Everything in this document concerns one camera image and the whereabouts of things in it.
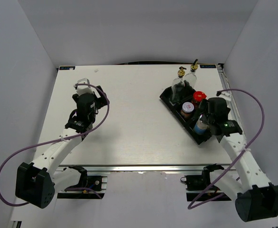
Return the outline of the blue-label silver-lid shaker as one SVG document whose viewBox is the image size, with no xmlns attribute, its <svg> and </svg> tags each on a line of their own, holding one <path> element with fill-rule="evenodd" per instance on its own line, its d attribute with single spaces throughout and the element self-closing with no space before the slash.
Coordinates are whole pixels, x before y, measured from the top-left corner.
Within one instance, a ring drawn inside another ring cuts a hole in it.
<svg viewBox="0 0 278 228">
<path fill-rule="evenodd" d="M 203 122 L 202 116 L 203 115 L 200 115 L 198 117 L 198 120 L 193 128 L 193 131 L 198 135 L 203 135 L 208 129 L 208 125 Z"/>
</svg>

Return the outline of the red-lid dark sauce jar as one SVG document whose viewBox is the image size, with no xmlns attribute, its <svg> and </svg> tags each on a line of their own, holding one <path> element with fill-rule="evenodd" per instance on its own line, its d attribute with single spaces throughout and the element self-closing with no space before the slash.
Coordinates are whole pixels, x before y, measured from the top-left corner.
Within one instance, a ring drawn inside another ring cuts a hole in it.
<svg viewBox="0 0 278 228">
<path fill-rule="evenodd" d="M 193 93 L 191 103 L 194 105 L 194 108 L 197 109 L 202 102 L 202 100 L 206 99 L 207 95 L 202 91 L 196 91 Z"/>
</svg>

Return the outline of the small white-lid sauce jar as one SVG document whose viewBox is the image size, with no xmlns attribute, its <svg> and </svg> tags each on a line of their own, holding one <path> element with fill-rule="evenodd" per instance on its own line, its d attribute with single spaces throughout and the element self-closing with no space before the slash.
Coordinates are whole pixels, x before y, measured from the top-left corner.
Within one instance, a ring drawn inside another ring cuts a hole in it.
<svg viewBox="0 0 278 228">
<path fill-rule="evenodd" d="M 184 102 L 181 107 L 180 114 L 184 119 L 188 119 L 193 114 L 193 111 L 195 110 L 194 105 L 191 102 Z"/>
</svg>

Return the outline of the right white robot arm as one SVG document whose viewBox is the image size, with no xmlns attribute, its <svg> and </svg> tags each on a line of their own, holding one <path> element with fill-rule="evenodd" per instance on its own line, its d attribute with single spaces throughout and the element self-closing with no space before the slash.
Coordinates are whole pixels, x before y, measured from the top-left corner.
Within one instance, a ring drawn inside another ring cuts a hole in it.
<svg viewBox="0 0 278 228">
<path fill-rule="evenodd" d="M 278 185 L 274 185 L 255 161 L 242 129 L 234 120 L 229 120 L 230 109 L 224 98 L 204 100 L 202 121 L 211 134 L 229 155 L 238 173 L 239 180 L 228 174 L 228 170 L 216 168 L 202 176 L 206 189 L 218 187 L 235 204 L 236 211 L 244 222 L 278 216 Z"/>
</svg>

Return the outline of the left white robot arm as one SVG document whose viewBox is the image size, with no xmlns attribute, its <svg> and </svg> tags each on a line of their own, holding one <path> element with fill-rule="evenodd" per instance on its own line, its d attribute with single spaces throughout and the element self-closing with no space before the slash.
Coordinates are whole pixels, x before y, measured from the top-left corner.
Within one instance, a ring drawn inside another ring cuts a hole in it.
<svg viewBox="0 0 278 228">
<path fill-rule="evenodd" d="M 56 170 L 62 161 L 85 137 L 96 129 L 94 122 L 99 110 L 109 106 L 101 86 L 88 83 L 75 84 L 72 96 L 76 103 L 57 142 L 31 163 L 22 163 L 17 170 L 15 195 L 17 198 L 41 209 L 47 207 L 55 194 L 71 186 L 81 190 L 87 185 L 87 171 L 71 165 L 60 173 Z"/>
</svg>

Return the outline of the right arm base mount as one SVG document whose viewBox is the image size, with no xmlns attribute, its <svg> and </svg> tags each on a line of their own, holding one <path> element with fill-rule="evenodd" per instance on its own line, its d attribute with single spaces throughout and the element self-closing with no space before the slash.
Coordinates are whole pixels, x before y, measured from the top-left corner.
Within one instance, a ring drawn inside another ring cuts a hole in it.
<svg viewBox="0 0 278 228">
<path fill-rule="evenodd" d="M 199 175 L 186 175 L 180 178 L 180 181 L 186 185 L 186 200 L 191 202 L 201 191 L 203 191 L 210 183 L 210 172 L 216 170 L 224 170 L 224 167 L 218 164 L 205 166 Z M 215 201 L 231 201 L 231 199 L 221 192 L 221 190 L 212 186 L 197 201 L 206 201 L 216 197 Z"/>
</svg>

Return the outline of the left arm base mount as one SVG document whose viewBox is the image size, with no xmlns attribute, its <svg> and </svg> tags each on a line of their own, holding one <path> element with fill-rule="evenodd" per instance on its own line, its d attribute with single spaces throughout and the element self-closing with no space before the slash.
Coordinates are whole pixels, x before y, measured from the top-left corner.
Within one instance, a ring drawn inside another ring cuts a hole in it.
<svg viewBox="0 0 278 228">
<path fill-rule="evenodd" d="M 72 165 L 68 167 L 80 174 L 79 181 L 67 190 L 63 190 L 57 194 L 58 199 L 81 199 L 81 200 L 101 200 L 107 188 L 107 176 L 89 174 L 88 171 L 81 166 Z"/>
</svg>

